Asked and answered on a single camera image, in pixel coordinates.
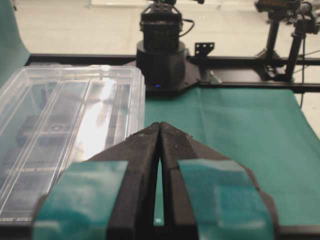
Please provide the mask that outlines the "left gripper black right finger green tape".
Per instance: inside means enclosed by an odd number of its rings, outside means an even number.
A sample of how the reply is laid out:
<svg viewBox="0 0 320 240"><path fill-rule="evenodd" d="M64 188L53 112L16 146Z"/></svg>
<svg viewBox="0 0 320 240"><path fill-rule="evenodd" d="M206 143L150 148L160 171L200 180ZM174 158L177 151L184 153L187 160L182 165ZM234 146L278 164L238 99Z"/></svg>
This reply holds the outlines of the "left gripper black right finger green tape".
<svg viewBox="0 0 320 240"><path fill-rule="evenodd" d="M254 172L160 123L163 188L167 216L178 240L277 240L279 221L273 198Z"/></svg>

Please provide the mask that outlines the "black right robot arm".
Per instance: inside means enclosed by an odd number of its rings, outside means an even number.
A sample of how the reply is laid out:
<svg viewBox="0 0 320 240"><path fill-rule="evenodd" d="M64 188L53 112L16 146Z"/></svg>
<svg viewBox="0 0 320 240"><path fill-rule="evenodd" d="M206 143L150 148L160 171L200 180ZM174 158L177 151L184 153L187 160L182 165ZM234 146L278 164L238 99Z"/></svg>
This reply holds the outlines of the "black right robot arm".
<svg viewBox="0 0 320 240"><path fill-rule="evenodd" d="M154 0L140 15L136 66L147 91L168 94L196 81L187 62L182 14L173 0ZM172 240L274 240L273 199L254 173L167 122L159 125L164 218Z"/></svg>

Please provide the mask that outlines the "left gripper black left finger green tape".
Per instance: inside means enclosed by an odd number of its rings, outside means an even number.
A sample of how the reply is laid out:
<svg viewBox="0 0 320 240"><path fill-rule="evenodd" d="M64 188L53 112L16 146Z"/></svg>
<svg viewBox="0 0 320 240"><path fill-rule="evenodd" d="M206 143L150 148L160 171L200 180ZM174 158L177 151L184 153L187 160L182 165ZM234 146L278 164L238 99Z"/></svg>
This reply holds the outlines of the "left gripper black left finger green tape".
<svg viewBox="0 0 320 240"><path fill-rule="evenodd" d="M153 224L160 124L73 162L40 198L34 240L135 240Z"/></svg>

